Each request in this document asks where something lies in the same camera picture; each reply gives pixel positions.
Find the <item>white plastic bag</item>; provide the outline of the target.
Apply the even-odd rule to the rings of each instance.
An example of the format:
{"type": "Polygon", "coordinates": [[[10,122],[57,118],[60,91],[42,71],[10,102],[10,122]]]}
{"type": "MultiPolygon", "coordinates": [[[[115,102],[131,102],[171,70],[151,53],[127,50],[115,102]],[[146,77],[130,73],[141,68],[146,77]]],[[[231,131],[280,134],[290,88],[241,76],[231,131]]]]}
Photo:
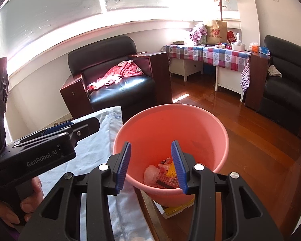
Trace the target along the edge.
{"type": "Polygon", "coordinates": [[[156,187],[160,169],[154,165],[149,165],[143,174],[143,182],[147,186],[156,187]]]}

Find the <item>pink plastic trash bucket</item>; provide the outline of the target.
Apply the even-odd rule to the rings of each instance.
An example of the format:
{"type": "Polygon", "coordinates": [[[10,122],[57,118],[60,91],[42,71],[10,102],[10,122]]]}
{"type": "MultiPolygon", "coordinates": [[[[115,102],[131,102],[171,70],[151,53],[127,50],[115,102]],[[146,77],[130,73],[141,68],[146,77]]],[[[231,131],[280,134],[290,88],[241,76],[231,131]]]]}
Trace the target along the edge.
{"type": "Polygon", "coordinates": [[[126,181],[165,207],[178,207],[193,199],[180,188],[161,189],[143,182],[149,165],[157,166],[171,156],[174,140],[183,152],[215,173],[227,160],[229,137],[222,122],[210,112],[188,104],[166,104],[138,113],[121,127],[113,147],[117,154],[126,141],[131,144],[126,181]]]}

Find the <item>light blue floral tablecloth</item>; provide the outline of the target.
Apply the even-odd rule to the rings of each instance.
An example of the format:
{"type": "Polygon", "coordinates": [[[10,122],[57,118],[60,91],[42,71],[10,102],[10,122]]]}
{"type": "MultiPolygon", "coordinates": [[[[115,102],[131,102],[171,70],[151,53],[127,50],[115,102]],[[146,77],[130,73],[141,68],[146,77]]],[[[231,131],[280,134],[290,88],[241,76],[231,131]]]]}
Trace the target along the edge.
{"type": "MultiPolygon", "coordinates": [[[[75,148],[76,157],[38,177],[42,190],[47,195],[57,181],[65,174],[74,175],[98,172],[109,168],[106,165],[113,154],[114,141],[123,125],[121,107],[110,107],[74,120],[78,123],[85,118],[96,117],[99,120],[99,131],[78,142],[75,148]]],[[[153,240],[150,228],[142,213],[134,187],[125,182],[118,195],[108,196],[109,213],[115,240],[153,240]]]]}

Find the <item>yellow foam fruit net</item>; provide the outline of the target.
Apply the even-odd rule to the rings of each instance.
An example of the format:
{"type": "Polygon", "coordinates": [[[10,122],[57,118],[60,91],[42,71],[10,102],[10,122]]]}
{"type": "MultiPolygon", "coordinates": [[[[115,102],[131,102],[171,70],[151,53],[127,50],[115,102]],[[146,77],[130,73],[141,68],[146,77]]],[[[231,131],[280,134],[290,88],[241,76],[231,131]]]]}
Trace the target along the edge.
{"type": "Polygon", "coordinates": [[[167,165],[167,169],[166,169],[166,176],[169,178],[177,178],[177,173],[176,173],[176,169],[174,166],[174,162],[171,162],[167,165]]]}

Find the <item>orange small box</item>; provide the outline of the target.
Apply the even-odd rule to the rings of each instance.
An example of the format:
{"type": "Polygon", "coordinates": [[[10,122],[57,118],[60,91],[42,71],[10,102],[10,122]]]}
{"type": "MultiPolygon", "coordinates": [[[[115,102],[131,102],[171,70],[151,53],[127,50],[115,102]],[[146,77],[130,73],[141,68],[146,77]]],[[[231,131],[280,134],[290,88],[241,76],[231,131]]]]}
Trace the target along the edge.
{"type": "Polygon", "coordinates": [[[259,45],[256,42],[251,42],[249,49],[253,52],[253,53],[258,53],[259,52],[259,45]]]}

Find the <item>pink checkered cloth bundle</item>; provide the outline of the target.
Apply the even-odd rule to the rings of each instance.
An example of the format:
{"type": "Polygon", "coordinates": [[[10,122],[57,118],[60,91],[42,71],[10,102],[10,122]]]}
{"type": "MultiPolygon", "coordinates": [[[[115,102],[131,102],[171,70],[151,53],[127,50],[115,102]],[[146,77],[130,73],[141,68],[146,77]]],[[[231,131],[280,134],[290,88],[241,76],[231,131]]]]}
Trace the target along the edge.
{"type": "Polygon", "coordinates": [[[207,36],[207,29],[204,24],[197,24],[193,29],[191,29],[190,39],[193,41],[195,45],[202,45],[206,46],[206,36],[207,36]]]}

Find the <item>clear red snack wrapper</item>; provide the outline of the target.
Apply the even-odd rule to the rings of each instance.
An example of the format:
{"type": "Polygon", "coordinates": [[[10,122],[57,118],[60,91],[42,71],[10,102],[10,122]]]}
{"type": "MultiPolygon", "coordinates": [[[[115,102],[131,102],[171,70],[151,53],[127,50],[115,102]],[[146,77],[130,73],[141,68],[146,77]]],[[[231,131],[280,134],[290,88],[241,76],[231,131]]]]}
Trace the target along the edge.
{"type": "Polygon", "coordinates": [[[166,169],[167,165],[169,163],[173,162],[172,158],[166,158],[165,160],[162,160],[158,165],[157,168],[160,169],[160,173],[157,179],[157,185],[160,188],[165,188],[165,189],[175,189],[179,188],[179,181],[177,178],[169,178],[166,176],[166,169]]]}

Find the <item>red small gift bag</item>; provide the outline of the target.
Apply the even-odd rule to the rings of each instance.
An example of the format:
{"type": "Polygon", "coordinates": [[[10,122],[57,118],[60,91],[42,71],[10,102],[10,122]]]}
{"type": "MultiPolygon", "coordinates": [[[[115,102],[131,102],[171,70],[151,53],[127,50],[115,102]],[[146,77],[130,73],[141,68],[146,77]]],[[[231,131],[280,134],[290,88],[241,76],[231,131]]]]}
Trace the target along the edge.
{"type": "Polygon", "coordinates": [[[231,44],[232,42],[236,42],[236,37],[233,33],[233,31],[228,31],[227,32],[227,40],[231,44]]]}

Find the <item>brown paper shopping bag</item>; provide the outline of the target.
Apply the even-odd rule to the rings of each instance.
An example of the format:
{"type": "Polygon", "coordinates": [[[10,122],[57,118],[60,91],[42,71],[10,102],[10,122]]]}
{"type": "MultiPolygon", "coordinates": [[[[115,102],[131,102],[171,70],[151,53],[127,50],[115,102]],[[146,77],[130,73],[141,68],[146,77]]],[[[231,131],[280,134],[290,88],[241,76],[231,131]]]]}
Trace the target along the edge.
{"type": "Polygon", "coordinates": [[[206,25],[206,29],[206,43],[208,45],[227,43],[227,22],[212,20],[210,24],[206,25]]]}

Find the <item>checkered red blue tablecloth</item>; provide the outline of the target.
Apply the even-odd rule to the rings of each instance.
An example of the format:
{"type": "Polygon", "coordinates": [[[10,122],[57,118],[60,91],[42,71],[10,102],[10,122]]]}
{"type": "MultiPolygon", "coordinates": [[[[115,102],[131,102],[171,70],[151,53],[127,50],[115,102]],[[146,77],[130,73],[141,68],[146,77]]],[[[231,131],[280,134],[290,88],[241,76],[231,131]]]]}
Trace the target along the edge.
{"type": "Polygon", "coordinates": [[[239,52],[214,46],[165,45],[160,50],[169,58],[201,61],[203,63],[240,72],[240,87],[245,92],[250,86],[250,57],[239,52]]]}

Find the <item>white tissue container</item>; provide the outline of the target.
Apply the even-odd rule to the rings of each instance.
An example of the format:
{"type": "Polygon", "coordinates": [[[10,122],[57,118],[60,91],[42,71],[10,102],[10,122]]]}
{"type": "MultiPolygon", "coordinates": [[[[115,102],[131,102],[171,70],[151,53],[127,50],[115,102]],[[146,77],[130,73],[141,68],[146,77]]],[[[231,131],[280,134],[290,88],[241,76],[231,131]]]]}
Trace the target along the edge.
{"type": "Polygon", "coordinates": [[[244,52],[245,51],[245,44],[243,44],[240,40],[240,34],[236,33],[236,41],[231,42],[232,50],[244,52]]]}

